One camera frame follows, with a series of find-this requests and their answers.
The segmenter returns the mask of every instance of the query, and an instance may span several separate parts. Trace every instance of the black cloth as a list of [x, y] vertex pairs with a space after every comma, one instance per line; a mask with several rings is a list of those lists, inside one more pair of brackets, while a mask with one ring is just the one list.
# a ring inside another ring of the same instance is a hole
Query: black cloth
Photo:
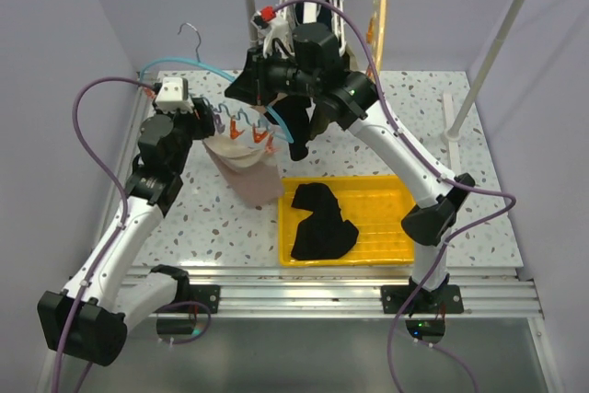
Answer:
[[301, 184], [292, 207], [312, 212], [296, 229], [291, 257], [295, 260], [336, 260], [356, 244], [358, 229], [341, 219], [341, 209], [329, 186]]
[[[272, 105], [276, 113], [282, 117], [288, 131], [293, 136], [293, 143], [288, 145], [291, 160], [300, 161], [309, 154], [306, 147], [311, 137], [311, 122], [306, 109], [311, 106], [309, 97], [286, 96]], [[266, 112], [264, 116], [273, 124], [278, 122]]]

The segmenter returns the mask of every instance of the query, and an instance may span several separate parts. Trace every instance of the yellow tray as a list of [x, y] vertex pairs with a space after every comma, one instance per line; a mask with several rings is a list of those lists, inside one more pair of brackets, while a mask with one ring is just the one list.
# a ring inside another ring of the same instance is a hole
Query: yellow tray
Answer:
[[[311, 215], [291, 207], [299, 184], [325, 183], [338, 199], [341, 216], [360, 231], [358, 242], [338, 260], [295, 260], [291, 251], [298, 224]], [[414, 202], [395, 175], [283, 179], [278, 203], [280, 263], [286, 267], [407, 265], [413, 263], [413, 242], [401, 229], [401, 218]]]

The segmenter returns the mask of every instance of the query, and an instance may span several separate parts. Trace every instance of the blue cable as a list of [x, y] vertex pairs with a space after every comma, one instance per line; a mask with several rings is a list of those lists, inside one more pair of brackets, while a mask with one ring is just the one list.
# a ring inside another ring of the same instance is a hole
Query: blue cable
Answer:
[[213, 74], [217, 74], [220, 77], [233, 82], [236, 78], [232, 75], [229, 75], [225, 71], [220, 70], [219, 68], [215, 68], [214, 66], [210, 66], [209, 64], [204, 64], [203, 62], [198, 62], [196, 60], [187, 59], [184, 57], [164, 57], [162, 59], [155, 59], [153, 62], [150, 62], [146, 66], [143, 67], [141, 72], [139, 73], [139, 81], [144, 78], [145, 71], [149, 68], [154, 66], [155, 64], [165, 64], [165, 63], [173, 63], [173, 64], [189, 64], [192, 66], [196, 66], [197, 68], [204, 69], [206, 71], [211, 71]]
[[[210, 66], [209, 64], [204, 64], [203, 62], [199, 62], [197, 60], [187, 59], [184, 57], [163, 57], [161, 59], [155, 59], [153, 62], [150, 62], [146, 66], [142, 68], [139, 72], [139, 81], [141, 82], [144, 78], [145, 71], [156, 64], [165, 64], [165, 63], [172, 63], [172, 64], [189, 64], [190, 66], [196, 66], [197, 68], [204, 69], [206, 71], [210, 71], [213, 74], [219, 75], [220, 77], [224, 78], [229, 82], [233, 82], [236, 78], [232, 75], [226, 73], [225, 71], [220, 70], [219, 68], [215, 68], [214, 66]], [[284, 136], [286, 141], [290, 143], [294, 143], [295, 139], [291, 135], [291, 132], [288, 130], [286, 123], [284, 122], [283, 118], [274, 110], [274, 108], [270, 105], [266, 107], [266, 110], [270, 113], [270, 115], [276, 120], [280, 128], [284, 132]]]

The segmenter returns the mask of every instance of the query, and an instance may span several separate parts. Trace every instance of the metal hanger hook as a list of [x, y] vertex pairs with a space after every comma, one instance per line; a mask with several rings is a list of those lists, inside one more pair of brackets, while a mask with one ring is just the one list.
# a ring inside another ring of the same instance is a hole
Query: metal hanger hook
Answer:
[[180, 35], [180, 33], [182, 32], [182, 28], [184, 28], [184, 25], [186, 25], [187, 27], [192, 28], [194, 30], [194, 32], [196, 32], [196, 35], [199, 38], [199, 42], [197, 43], [196, 48], [194, 49], [194, 52], [196, 53], [196, 60], [197, 60], [197, 62], [200, 62], [201, 61], [201, 56], [199, 55], [199, 48], [201, 48], [201, 44], [202, 44], [201, 33], [191, 23], [184, 22], [182, 25], [180, 25], [180, 28], [178, 30], [178, 35]]

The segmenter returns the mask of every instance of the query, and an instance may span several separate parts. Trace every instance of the black mounting bracket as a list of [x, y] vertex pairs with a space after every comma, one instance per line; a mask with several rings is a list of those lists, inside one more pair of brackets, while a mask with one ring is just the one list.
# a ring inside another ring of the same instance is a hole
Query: black mounting bracket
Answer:
[[[215, 284], [191, 285], [191, 301], [198, 301], [209, 307], [211, 315], [219, 310], [219, 300], [221, 299], [221, 286]], [[193, 313], [193, 310], [187, 307], [167, 310], [166, 313]], [[158, 318], [156, 321], [156, 330], [158, 335], [191, 335], [194, 330], [194, 323], [191, 318]]]
[[[403, 303], [413, 291], [413, 285], [383, 285], [380, 288], [380, 300], [383, 304], [383, 312], [387, 315], [395, 315]], [[446, 314], [464, 313], [460, 287], [445, 284], [435, 291], [434, 296], [429, 296], [421, 291], [405, 311], [406, 314], [427, 313], [436, 315], [440, 313], [442, 306]]]

